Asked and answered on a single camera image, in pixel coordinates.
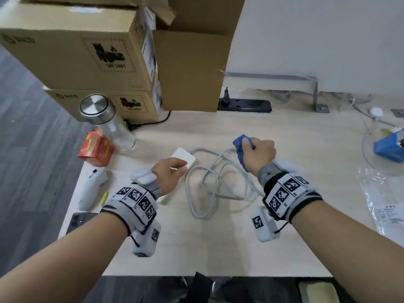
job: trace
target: transparent bottle body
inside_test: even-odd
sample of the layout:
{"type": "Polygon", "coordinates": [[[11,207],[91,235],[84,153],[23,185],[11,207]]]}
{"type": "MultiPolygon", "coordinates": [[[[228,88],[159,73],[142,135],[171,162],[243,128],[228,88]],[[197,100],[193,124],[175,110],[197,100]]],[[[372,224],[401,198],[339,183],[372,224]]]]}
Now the transparent bottle body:
{"type": "Polygon", "coordinates": [[[134,135],[129,131],[120,114],[115,113],[111,120],[98,124],[97,127],[114,144],[115,150],[119,153],[127,154],[134,151],[134,135]]]}

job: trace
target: orange snack box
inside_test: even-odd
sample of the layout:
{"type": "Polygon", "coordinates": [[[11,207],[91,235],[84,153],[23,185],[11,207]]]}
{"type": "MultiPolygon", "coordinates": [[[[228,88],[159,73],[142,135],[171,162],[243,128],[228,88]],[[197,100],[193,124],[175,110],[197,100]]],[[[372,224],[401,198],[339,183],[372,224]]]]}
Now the orange snack box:
{"type": "Polygon", "coordinates": [[[108,165],[114,146],[99,131],[90,131],[80,148],[78,157],[93,166],[105,167],[108,165]]]}

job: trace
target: transparent plastic packaging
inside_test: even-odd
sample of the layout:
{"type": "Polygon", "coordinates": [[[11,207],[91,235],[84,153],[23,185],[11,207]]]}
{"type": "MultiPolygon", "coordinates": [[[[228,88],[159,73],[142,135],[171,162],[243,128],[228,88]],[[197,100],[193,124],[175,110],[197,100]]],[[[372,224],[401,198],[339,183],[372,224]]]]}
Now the transparent plastic packaging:
{"type": "Polygon", "coordinates": [[[129,131],[122,116],[115,113],[114,117],[97,127],[114,144],[115,150],[121,154],[129,154],[134,151],[136,143],[134,135],[129,131]]]}
{"type": "Polygon", "coordinates": [[[389,178],[375,169],[360,169],[357,178],[377,231],[404,247],[404,204],[398,202],[389,178]]]}

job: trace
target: blue object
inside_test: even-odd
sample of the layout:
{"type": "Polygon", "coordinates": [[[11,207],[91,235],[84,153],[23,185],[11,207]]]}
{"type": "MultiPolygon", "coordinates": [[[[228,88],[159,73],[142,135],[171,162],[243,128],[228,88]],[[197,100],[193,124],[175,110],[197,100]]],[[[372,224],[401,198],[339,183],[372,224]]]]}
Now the blue object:
{"type": "Polygon", "coordinates": [[[389,136],[376,141],[373,151],[384,158],[392,160],[396,163],[404,162],[404,148],[397,145],[404,137],[404,132],[390,134],[389,136]]]}
{"type": "Polygon", "coordinates": [[[239,160],[241,166],[243,166],[244,170],[248,172],[248,170],[246,169],[246,166],[244,165],[244,152],[243,152],[243,147],[241,146],[241,140],[243,140],[243,138],[248,138],[250,145],[251,145],[252,149],[254,150],[255,145],[251,141],[250,137],[248,137],[244,134],[241,135],[240,137],[236,138],[235,140],[233,140],[233,145],[235,146],[235,150],[237,152],[237,157],[238,157],[238,160],[239,160]]]}

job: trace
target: cardboard box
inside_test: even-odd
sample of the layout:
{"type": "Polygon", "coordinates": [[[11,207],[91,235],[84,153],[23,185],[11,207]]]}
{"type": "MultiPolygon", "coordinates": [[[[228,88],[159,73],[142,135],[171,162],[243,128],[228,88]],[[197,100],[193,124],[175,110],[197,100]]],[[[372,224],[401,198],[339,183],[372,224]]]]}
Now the cardboard box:
{"type": "Polygon", "coordinates": [[[166,110],[216,112],[245,0],[169,0],[176,16],[153,31],[166,110]]]}
{"type": "Polygon", "coordinates": [[[103,134],[95,130],[88,132],[77,157],[93,166],[105,167],[113,152],[114,146],[103,134]]]}
{"type": "Polygon", "coordinates": [[[151,8],[165,24],[170,25],[175,17],[168,0],[24,0],[84,5],[146,6],[151,8]]]}
{"type": "Polygon", "coordinates": [[[116,111],[130,123],[147,123],[158,121],[161,105],[161,92],[158,81],[153,91],[124,91],[124,90],[64,90],[49,89],[44,86],[46,93],[78,121],[86,120],[80,114],[80,103],[89,95],[101,94],[108,97],[116,111]]]}
{"type": "Polygon", "coordinates": [[[52,89],[149,91],[152,23],[139,13],[9,0],[0,9],[0,42],[52,89]]]}

